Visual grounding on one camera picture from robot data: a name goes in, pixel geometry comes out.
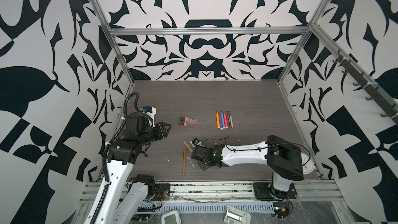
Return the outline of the tan marker pen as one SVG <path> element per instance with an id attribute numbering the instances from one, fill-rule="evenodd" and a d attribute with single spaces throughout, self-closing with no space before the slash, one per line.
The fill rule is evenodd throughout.
<path id="1" fill-rule="evenodd" d="M 192 153 L 192 152 L 193 152 L 193 149 L 192 149 L 192 147 L 190 146 L 190 144 L 189 144 L 187 141 L 183 141 L 183 143 L 184 143 L 184 145 L 187 147 L 187 149 Z"/>

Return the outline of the purple marker pen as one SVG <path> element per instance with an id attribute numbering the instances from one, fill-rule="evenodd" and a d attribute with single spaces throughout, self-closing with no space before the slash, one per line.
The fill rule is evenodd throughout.
<path id="1" fill-rule="evenodd" d="M 222 117 L 221 117 L 221 113 L 218 113 L 218 120 L 219 120 L 219 127 L 222 130 L 223 129 L 223 125 L 222 125 Z"/>

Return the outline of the blue marker pen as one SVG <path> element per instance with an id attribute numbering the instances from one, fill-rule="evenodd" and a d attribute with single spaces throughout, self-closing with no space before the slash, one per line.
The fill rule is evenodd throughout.
<path id="1" fill-rule="evenodd" d="M 224 121 L 224 114 L 223 114 L 223 112 L 221 112 L 221 117 L 222 117 L 223 129 L 225 129 L 225 128 L 226 128 L 226 125 L 225 125 L 225 121 Z"/>

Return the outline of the orange marker pen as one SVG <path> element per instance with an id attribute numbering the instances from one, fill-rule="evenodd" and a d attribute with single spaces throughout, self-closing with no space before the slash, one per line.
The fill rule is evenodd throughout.
<path id="1" fill-rule="evenodd" d="M 219 118 L 219 113 L 216 112 L 216 118 L 217 118 L 217 128 L 220 128 L 220 118 Z"/>

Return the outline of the pink marker pen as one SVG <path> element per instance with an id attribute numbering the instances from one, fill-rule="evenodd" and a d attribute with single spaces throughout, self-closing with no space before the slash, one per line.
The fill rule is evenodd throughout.
<path id="1" fill-rule="evenodd" d="M 229 125 L 228 125 L 228 118 L 226 112 L 223 112 L 223 122 L 224 122 L 224 128 L 227 129 Z"/>

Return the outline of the dark brown marker pen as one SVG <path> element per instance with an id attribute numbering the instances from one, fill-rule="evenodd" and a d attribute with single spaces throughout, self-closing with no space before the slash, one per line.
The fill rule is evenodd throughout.
<path id="1" fill-rule="evenodd" d="M 227 111 L 227 121 L 229 128 L 232 128 L 230 111 Z"/>

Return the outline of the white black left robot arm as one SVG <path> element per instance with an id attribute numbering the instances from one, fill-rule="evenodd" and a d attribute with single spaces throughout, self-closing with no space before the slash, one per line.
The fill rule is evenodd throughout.
<path id="1" fill-rule="evenodd" d="M 127 195 L 121 198 L 127 179 L 140 154 L 147 155 L 151 143 L 169 135 L 172 126 L 155 122 L 156 109 L 139 108 L 139 93 L 130 93 L 123 103 L 120 127 L 105 144 L 102 157 L 104 177 L 87 214 L 86 224 L 128 224 L 138 208 L 153 196 L 153 176 L 139 174 L 133 178 Z"/>

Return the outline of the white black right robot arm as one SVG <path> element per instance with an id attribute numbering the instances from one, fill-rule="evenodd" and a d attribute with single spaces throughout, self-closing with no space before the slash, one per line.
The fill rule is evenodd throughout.
<path id="1" fill-rule="evenodd" d="M 239 164 L 268 166 L 273 170 L 272 181 L 268 185 L 254 183 L 255 196 L 261 201 L 296 199 L 294 182 L 303 181 L 304 176 L 315 169 L 311 153 L 305 146 L 290 143 L 275 135 L 251 145 L 224 143 L 205 147 L 198 142 L 191 152 L 191 158 L 197 161 L 202 171 Z"/>

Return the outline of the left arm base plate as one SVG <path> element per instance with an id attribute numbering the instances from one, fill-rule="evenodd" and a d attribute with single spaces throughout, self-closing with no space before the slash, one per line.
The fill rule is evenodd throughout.
<path id="1" fill-rule="evenodd" d="M 171 185 L 169 183 L 156 183 L 153 198 L 154 201 L 162 201 L 169 197 L 171 190 Z"/>

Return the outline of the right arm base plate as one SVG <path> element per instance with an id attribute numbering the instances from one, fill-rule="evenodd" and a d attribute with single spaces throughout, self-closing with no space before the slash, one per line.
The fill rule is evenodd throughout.
<path id="1" fill-rule="evenodd" d="M 296 199 L 297 191 L 294 183 L 290 184 L 287 192 L 272 188 L 272 183 L 253 183 L 254 193 L 257 200 L 261 201 L 282 201 Z"/>

